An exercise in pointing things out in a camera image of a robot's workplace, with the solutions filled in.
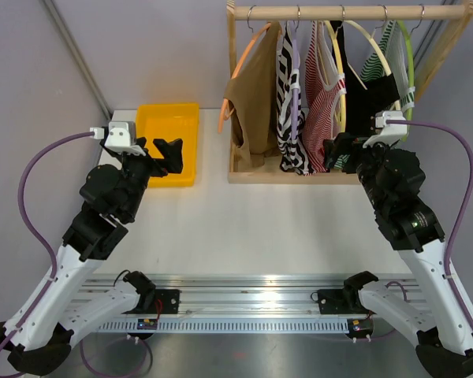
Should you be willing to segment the black white striped tank top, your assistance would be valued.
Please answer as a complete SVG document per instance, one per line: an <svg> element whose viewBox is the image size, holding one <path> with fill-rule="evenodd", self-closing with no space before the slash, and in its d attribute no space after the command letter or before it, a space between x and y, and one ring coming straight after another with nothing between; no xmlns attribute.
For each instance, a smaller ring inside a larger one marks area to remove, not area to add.
<svg viewBox="0 0 473 378"><path fill-rule="evenodd" d="M310 176L315 170L301 141L306 119L301 104L300 54L292 21L285 22L281 49L277 52L276 81L280 169Z"/></svg>

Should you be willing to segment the orange hanger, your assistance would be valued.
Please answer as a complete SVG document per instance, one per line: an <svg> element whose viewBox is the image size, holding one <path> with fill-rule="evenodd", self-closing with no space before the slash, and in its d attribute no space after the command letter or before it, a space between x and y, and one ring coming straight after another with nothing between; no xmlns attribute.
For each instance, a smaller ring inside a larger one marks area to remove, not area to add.
<svg viewBox="0 0 473 378"><path fill-rule="evenodd" d="M240 59L237 60L237 33L236 33L236 5L234 1L226 2L226 21L227 21L227 32L228 32L228 42L229 42L229 73L230 79L235 79L240 74L241 69L244 66L248 55L251 53L254 45L257 43L259 38L268 31L271 26L271 23L266 23L259 31L254 33L251 37L250 42L244 49L244 52L241 54ZM221 134L223 131L224 123L231 117L234 112L229 104L229 100L224 98L222 101L222 106L220 108L220 113L218 116L218 133Z"/></svg>

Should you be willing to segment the red white striped tank top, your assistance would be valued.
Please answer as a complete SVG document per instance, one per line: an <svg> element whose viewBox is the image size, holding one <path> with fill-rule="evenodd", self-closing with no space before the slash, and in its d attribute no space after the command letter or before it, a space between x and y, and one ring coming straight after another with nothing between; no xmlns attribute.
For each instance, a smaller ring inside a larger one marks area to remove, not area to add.
<svg viewBox="0 0 473 378"><path fill-rule="evenodd" d="M345 75L339 72L333 53L326 42L325 23L314 21L305 61L305 96L309 112L301 141L313 173L326 172L323 142L332 139L341 126L336 112L346 94Z"/></svg>

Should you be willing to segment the tan tank top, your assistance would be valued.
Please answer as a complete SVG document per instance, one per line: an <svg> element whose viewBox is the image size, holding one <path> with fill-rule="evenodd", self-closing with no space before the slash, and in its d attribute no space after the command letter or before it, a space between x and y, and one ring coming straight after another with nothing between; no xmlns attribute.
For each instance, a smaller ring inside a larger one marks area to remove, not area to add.
<svg viewBox="0 0 473 378"><path fill-rule="evenodd" d="M234 108L232 141L237 160L246 168L264 165L265 158L279 154L277 146L277 43L282 33L275 21L230 80L224 98Z"/></svg>

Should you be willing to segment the purple hanger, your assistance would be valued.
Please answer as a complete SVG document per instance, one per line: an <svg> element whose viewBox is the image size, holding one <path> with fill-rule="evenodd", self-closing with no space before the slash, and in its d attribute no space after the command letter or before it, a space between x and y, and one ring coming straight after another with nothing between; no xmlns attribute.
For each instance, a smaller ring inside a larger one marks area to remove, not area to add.
<svg viewBox="0 0 473 378"><path fill-rule="evenodd" d="M289 103L287 110L289 111L289 142L291 147L296 147L300 123L300 56L296 40L296 30L297 27L294 25L294 22L289 21L286 31L289 33L292 67L289 75Z"/></svg>

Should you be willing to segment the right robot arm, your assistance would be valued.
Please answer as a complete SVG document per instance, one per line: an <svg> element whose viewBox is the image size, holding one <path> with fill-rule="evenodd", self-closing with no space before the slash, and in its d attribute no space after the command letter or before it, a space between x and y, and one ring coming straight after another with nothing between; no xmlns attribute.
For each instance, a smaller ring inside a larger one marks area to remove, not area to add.
<svg viewBox="0 0 473 378"><path fill-rule="evenodd" d="M419 159L389 144L364 143L346 132L324 141L325 165L331 169L341 159L342 172L357 175L378 230L412 272L430 313L390 293L368 271L344 281L338 305L351 313L383 318L413 345L432 377L473 376L473 305L445 260L439 220L419 197L426 178Z"/></svg>

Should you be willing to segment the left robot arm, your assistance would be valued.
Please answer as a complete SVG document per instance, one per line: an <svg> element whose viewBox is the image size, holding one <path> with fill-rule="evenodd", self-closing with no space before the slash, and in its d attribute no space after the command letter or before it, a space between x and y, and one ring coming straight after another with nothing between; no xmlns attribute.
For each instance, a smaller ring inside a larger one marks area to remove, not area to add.
<svg viewBox="0 0 473 378"><path fill-rule="evenodd" d="M25 304L7 321L0 322L0 353L14 376L45 376L60 367L72 350L99 325L122 313L153 313L160 317L168 306L156 285L140 271L128 271L114 281L106 293L71 313L65 310L82 284L112 254L127 235L127 224L135 220L148 182L183 170L183 141L154 139L161 157L152 157L146 138L111 146L111 137L99 137L103 149L121 167L98 165L87 175L80 189L84 202L80 212L54 249L31 223L24 204L24 187L35 164L54 148L82 138L96 137L95 131L60 139L38 152L27 164L18 187L17 202L23 222L50 255L50 270Z"/></svg>

